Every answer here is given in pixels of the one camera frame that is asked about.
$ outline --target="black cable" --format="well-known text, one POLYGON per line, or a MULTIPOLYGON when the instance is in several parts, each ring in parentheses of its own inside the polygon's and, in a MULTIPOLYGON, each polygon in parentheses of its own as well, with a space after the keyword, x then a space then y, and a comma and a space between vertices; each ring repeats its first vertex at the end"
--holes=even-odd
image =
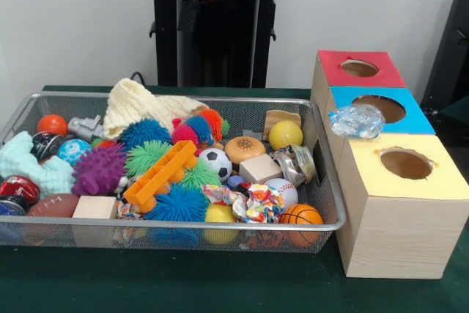
POLYGON ((140 78, 141 84, 143 84, 144 86, 147 85, 145 83, 145 79, 144 79, 143 75, 139 71, 136 71, 132 75, 130 75, 130 79, 133 81, 135 79, 135 76, 138 76, 140 78))

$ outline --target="cream knitted hat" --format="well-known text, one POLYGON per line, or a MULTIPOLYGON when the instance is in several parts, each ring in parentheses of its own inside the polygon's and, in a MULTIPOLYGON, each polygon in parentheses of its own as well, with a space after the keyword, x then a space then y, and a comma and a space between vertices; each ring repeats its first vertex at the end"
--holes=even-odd
POLYGON ((205 104, 182 95, 155 97, 138 82, 123 78, 109 94, 103 137, 117 139, 130 124, 144 118, 156 119, 172 133, 173 119, 188 119, 206 108, 205 104))

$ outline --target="green table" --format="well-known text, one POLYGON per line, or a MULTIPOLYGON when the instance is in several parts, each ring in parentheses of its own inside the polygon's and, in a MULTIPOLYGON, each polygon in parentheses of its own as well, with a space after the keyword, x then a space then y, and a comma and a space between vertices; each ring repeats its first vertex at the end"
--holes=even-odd
MULTIPOLYGON (((152 91, 309 98, 307 89, 152 91)), ((0 263, 5 313, 469 312, 467 230, 438 281, 348 279, 334 236, 318 255, 0 247, 0 263)))

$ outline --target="white wall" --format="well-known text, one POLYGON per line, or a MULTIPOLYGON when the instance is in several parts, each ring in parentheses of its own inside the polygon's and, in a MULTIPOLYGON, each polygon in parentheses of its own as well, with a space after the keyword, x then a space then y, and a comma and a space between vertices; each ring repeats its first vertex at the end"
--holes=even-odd
MULTIPOLYGON (((267 85, 311 86, 315 52, 391 53, 419 99, 451 0, 277 0, 267 85)), ((44 84, 155 79, 152 0, 0 0, 0 125, 44 84)))

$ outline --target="wire mesh basket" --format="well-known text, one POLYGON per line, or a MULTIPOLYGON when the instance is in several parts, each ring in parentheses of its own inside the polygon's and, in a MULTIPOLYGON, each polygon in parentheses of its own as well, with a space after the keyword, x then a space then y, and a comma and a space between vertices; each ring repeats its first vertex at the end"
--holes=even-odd
MULTIPOLYGON (((22 102, 0 132, 1 145, 16 133, 36 132, 47 114, 73 117, 104 116, 107 94, 41 92, 22 102)), ((229 224, 144 220, 100 220, 0 216, 0 244, 101 248, 199 249, 216 251, 282 251, 317 253, 332 231, 345 222, 344 203, 319 110, 307 100, 193 97, 218 110, 231 128, 226 140, 236 136, 262 139, 269 110, 298 113, 303 145, 317 167, 317 177, 298 188, 299 202, 317 208, 324 224, 229 224), (292 245, 302 237, 307 247, 292 245)))

